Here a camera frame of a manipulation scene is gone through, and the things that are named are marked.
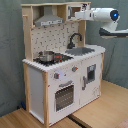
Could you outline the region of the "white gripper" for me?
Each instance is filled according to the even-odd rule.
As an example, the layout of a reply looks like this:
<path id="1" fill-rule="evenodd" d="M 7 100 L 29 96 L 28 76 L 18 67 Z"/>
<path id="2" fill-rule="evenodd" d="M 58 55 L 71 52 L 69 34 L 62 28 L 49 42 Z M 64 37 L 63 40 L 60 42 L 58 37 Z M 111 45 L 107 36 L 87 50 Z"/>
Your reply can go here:
<path id="1" fill-rule="evenodd" d="M 82 20 L 91 20 L 92 19 L 92 11 L 85 10 L 85 11 L 76 12 L 75 17 L 77 19 L 82 19 Z"/>

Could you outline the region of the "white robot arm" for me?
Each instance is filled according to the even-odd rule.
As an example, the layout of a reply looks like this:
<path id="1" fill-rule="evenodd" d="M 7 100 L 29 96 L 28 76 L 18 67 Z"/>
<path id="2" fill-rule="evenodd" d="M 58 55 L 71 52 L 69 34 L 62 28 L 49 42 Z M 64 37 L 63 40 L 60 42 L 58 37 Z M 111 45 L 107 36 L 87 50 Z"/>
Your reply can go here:
<path id="1" fill-rule="evenodd" d="M 75 13 L 77 19 L 88 21 L 100 21 L 103 25 L 99 29 L 102 38 L 128 37 L 128 29 L 117 30 L 120 15 L 114 8 L 91 8 Z"/>

